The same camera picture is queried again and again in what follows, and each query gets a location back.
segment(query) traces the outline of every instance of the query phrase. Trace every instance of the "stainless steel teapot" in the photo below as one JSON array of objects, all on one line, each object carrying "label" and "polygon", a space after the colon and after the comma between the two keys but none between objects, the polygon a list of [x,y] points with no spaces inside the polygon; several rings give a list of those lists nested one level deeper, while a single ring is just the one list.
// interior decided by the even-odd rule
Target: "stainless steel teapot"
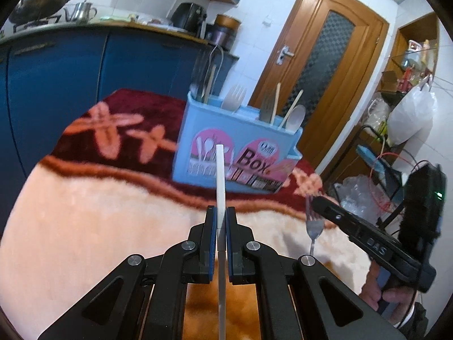
[{"label": "stainless steel teapot", "polygon": [[[92,20],[96,14],[97,9],[92,7],[92,3],[87,2],[86,0],[82,3],[76,4],[72,14],[69,13],[68,9],[64,7],[65,19],[67,22],[76,22],[80,24],[86,24]],[[90,11],[94,10],[94,15],[90,17]]]}]

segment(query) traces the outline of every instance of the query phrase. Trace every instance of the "frosted glass panel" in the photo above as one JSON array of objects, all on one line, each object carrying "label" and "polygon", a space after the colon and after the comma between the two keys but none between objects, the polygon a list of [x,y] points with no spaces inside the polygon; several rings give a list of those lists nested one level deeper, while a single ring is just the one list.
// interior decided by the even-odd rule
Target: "frosted glass panel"
[{"label": "frosted glass panel", "polygon": [[343,15],[330,11],[307,63],[282,109],[282,116],[286,115],[297,94],[303,89],[298,105],[304,105],[307,109],[302,127],[308,123],[337,71],[354,27]]}]

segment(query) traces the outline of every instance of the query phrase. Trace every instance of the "red cable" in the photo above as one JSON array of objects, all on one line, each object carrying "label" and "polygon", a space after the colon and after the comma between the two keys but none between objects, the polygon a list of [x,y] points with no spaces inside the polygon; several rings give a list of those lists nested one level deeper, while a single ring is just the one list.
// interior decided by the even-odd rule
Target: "red cable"
[{"label": "red cable", "polygon": [[381,205],[379,204],[379,202],[376,200],[376,198],[375,198],[375,196],[374,196],[374,194],[373,194],[373,192],[372,192],[372,190],[371,190],[371,177],[373,176],[374,166],[376,165],[376,162],[377,162],[379,159],[381,159],[383,156],[386,156],[386,155],[388,155],[388,154],[391,154],[392,156],[396,156],[397,158],[399,158],[399,159],[405,161],[406,163],[408,163],[408,164],[411,165],[411,166],[412,166],[412,164],[411,164],[408,160],[406,160],[405,158],[401,157],[399,154],[394,153],[394,152],[384,152],[384,153],[381,153],[378,157],[376,157],[376,160],[375,160],[374,163],[373,163],[373,167],[371,168],[371,171],[370,171],[370,177],[369,177],[369,179],[368,179],[368,189],[369,189],[370,195],[371,195],[371,197],[373,198],[374,203],[376,203],[376,205],[377,205],[382,211],[387,212],[387,213],[392,213],[393,211],[389,211],[389,209],[387,208],[387,207],[391,206],[391,201],[387,202],[385,206],[381,206]]}]

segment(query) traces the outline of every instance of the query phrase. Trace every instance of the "flower pattern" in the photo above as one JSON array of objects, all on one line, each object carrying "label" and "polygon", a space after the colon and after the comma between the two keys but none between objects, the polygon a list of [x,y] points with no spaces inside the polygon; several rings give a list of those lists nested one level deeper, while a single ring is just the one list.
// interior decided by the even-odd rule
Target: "flower pattern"
[{"label": "flower pattern", "polygon": [[88,111],[90,117],[81,117],[71,123],[63,132],[73,135],[87,130],[94,131],[99,153],[106,159],[116,160],[121,149],[119,126],[136,125],[143,121],[140,114],[111,114],[105,102],[99,102]]},{"label": "flower pattern", "polygon": [[322,180],[319,175],[312,173],[308,176],[303,170],[295,167],[291,175],[283,183],[283,187],[287,188],[291,185],[291,177],[294,177],[297,183],[297,188],[293,194],[305,197],[307,195],[315,195],[322,188]]},{"label": "flower pattern", "polygon": [[126,134],[137,139],[142,139],[139,155],[139,161],[142,164],[151,161],[157,148],[171,152],[175,152],[177,148],[175,142],[164,139],[165,128],[163,125],[155,126],[150,132],[130,129]]}]

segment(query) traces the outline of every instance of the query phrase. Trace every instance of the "door handle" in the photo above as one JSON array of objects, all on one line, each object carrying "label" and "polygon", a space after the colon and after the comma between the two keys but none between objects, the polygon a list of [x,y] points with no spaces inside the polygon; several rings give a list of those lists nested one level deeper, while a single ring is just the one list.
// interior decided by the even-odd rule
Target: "door handle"
[{"label": "door handle", "polygon": [[283,48],[280,50],[280,54],[277,59],[277,65],[283,64],[283,59],[285,58],[285,56],[289,56],[290,58],[294,57],[294,53],[289,51],[289,46],[283,46]]},{"label": "door handle", "polygon": [[20,50],[17,50],[16,52],[14,52],[14,56],[23,55],[24,53],[28,53],[31,51],[37,51],[37,50],[41,50],[45,47],[53,47],[53,46],[55,46],[55,42],[45,42],[45,43],[40,43],[38,45],[24,47],[24,48],[21,48]]}]

